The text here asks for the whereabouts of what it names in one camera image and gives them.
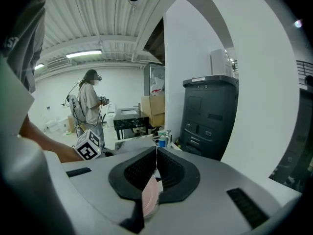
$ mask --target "white cube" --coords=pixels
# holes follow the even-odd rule
[[[100,138],[91,130],[86,131],[77,140],[75,151],[84,160],[95,159],[101,155]]]

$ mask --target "bin lid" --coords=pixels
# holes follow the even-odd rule
[[[230,83],[235,87],[238,87],[238,80],[234,77],[226,76],[226,75],[211,75],[211,76],[204,76],[204,77],[198,77],[193,79],[188,79],[183,81],[182,85],[186,88],[188,85],[192,84],[205,84],[209,81],[221,81]]]

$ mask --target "gray t-shirt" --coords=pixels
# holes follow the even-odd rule
[[[89,83],[83,84],[77,97],[82,106],[83,113],[86,116],[86,122],[96,125],[99,120],[100,110],[99,107],[91,109],[99,102],[99,98],[94,91],[93,86]]]
[[[35,66],[45,36],[44,5],[45,0],[31,0],[18,15],[1,47],[7,63],[30,93],[35,91]]]

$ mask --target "pants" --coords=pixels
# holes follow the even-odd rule
[[[86,128],[94,132],[100,138],[100,148],[102,149],[105,145],[104,143],[104,134],[102,131],[102,123],[98,122],[97,126],[93,126],[91,124],[85,124]]]

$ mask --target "black table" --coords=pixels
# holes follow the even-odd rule
[[[127,111],[136,111],[136,114],[124,114]],[[146,135],[148,134],[149,117],[137,108],[118,109],[114,117],[114,128],[116,130],[117,139],[120,140],[121,136],[119,131],[125,129],[132,129],[138,127],[146,127]]]

